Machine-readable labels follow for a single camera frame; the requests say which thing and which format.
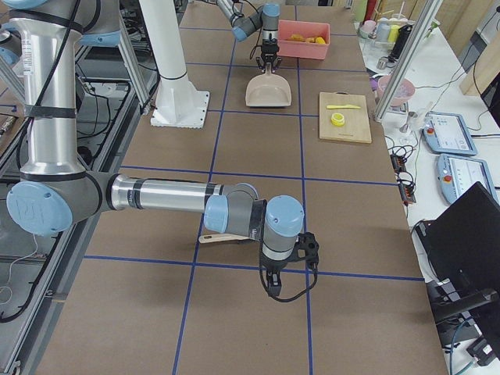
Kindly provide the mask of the toy potato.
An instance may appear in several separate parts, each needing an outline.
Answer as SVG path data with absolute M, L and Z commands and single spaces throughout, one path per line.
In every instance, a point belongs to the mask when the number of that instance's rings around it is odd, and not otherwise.
M 289 41 L 298 41 L 298 42 L 303 42 L 305 39 L 302 35 L 300 34 L 292 34 L 289 38 Z

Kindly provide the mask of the beige dustpan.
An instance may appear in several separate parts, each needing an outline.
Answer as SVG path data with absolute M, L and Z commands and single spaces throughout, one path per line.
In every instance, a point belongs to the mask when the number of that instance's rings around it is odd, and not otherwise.
M 272 71 L 268 62 L 264 72 L 248 82 L 245 102 L 248 107 L 288 107 L 291 105 L 290 85 L 286 79 Z

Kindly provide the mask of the white hand brush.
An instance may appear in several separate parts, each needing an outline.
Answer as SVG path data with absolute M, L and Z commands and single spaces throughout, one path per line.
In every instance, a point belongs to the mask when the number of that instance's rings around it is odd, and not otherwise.
M 250 241 L 249 237 L 236 234 L 205 234 L 198 238 L 200 244 L 209 244 L 226 241 Z

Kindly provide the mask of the pink plastic bin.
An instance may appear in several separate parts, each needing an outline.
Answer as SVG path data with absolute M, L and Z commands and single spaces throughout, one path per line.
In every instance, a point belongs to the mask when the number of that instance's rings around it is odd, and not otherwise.
M 278 45 L 280 57 L 324 60 L 330 46 L 330 25 L 280 20 Z

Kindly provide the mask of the yellow plastic knife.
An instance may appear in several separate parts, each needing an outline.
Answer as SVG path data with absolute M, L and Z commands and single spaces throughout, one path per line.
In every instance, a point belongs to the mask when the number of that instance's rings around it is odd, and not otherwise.
M 353 105 L 353 104 L 345 104 L 345 105 L 327 105 L 326 109 L 361 109 L 362 107 L 359 105 Z

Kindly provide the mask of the yellow lemon slice toy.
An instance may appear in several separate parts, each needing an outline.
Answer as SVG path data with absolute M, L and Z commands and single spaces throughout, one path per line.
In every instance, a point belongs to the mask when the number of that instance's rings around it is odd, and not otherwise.
M 340 112 L 331 114 L 330 122 L 336 127 L 343 127 L 345 125 L 345 116 Z

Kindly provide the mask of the bamboo cutting board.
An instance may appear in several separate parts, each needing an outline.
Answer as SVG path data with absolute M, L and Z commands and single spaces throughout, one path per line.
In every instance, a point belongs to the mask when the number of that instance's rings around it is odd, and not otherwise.
M 366 98 L 320 92 L 319 137 L 329 141 L 372 142 Z

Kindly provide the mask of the black bottle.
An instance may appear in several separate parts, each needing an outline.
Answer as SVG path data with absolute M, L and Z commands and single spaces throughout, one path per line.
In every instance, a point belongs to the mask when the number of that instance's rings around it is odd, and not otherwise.
M 395 45 L 388 56 L 388 61 L 390 63 L 395 63 L 401 56 L 402 50 L 405 47 L 406 42 L 409 39 L 413 25 L 406 24 L 398 29 L 398 37 L 396 39 Z

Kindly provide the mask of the upper teach pendant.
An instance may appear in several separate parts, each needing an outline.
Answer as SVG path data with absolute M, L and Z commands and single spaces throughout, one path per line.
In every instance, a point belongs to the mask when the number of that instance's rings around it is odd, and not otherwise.
M 422 129 L 424 139 L 434 153 L 473 156 L 473 143 L 463 117 L 455 113 L 429 112 Z

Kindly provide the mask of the teach pendant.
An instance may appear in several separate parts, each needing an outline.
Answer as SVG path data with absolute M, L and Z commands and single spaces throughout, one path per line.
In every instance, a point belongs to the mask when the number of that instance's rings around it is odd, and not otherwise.
M 450 204 L 476 182 L 482 183 L 493 198 L 499 202 L 487 162 L 482 159 L 440 154 L 437 159 L 437 174 L 441 193 Z
M 424 139 L 434 153 L 473 156 L 473 143 L 463 117 L 455 113 L 429 112 L 422 129 Z

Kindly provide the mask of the black laptop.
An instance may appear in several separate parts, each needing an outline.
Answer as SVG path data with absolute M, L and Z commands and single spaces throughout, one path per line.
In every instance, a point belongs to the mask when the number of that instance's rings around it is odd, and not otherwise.
M 499 204 L 482 184 L 452 203 L 426 235 L 439 280 L 469 290 L 499 290 Z

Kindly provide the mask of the lower teach pendant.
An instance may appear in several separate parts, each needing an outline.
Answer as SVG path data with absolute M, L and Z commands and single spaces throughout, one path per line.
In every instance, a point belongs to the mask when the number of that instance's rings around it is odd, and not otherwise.
M 437 159 L 437 174 L 441 193 L 450 204 L 476 182 L 482 183 L 493 198 L 499 202 L 487 162 L 482 159 L 440 154 Z

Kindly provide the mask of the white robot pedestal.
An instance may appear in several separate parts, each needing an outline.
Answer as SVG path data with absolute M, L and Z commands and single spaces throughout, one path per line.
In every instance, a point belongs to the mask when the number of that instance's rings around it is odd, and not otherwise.
M 140 6 L 160 75 L 151 125 L 203 127 L 209 93 L 188 78 L 174 3 L 142 0 Z

